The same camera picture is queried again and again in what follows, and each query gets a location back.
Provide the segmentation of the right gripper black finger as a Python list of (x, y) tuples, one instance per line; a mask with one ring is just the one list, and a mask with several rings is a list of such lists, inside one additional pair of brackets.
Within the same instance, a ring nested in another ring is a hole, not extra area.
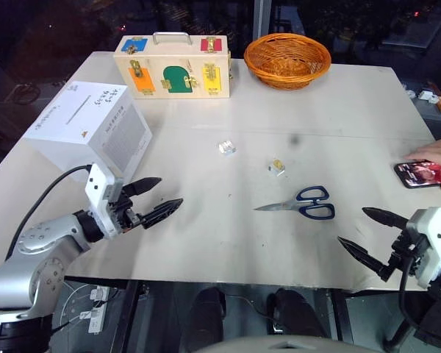
[(363, 207), (362, 211), (369, 218), (388, 227), (406, 229), (406, 224), (409, 221), (407, 218), (376, 207)]
[(390, 278), (392, 270), (390, 270), (387, 265), (370, 256), (366, 249), (362, 248), (351, 240), (342, 237), (338, 237), (337, 239), (355, 260), (369, 268), (372, 272), (376, 273), (381, 280), (386, 282)]

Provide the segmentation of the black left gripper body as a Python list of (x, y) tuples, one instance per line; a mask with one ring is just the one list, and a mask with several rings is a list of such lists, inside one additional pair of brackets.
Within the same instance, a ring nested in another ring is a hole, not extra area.
[(123, 186), (118, 199), (110, 203), (110, 210), (121, 228), (121, 233), (128, 232), (142, 224), (142, 215), (132, 210), (131, 198), (139, 194), (140, 188), (136, 182), (133, 182)]

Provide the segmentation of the person's bare hand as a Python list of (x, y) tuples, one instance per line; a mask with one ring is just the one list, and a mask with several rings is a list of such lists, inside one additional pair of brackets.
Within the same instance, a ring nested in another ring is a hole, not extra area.
[(441, 140), (416, 148), (405, 156), (399, 171), (404, 173), (404, 184), (408, 188), (441, 187)]

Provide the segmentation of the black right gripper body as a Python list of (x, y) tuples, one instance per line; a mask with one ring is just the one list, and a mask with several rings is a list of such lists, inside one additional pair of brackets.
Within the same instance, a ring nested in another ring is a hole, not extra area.
[(404, 273), (407, 267), (406, 263), (411, 262), (409, 275), (415, 275), (421, 258), (427, 250), (427, 237), (414, 229), (408, 230), (406, 223), (407, 220), (402, 219), (393, 224), (393, 227), (398, 228), (401, 233), (392, 243), (392, 253), (388, 265)]

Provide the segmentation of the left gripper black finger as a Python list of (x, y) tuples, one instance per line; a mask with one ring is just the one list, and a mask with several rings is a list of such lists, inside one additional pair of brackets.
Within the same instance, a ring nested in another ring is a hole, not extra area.
[(145, 177), (126, 185), (126, 195), (131, 198), (150, 191), (162, 181), (159, 177)]
[(173, 199), (157, 205), (150, 213), (145, 215), (137, 214), (139, 225), (144, 229), (151, 228), (155, 224), (164, 221), (171, 214), (176, 212), (183, 203), (183, 199)]

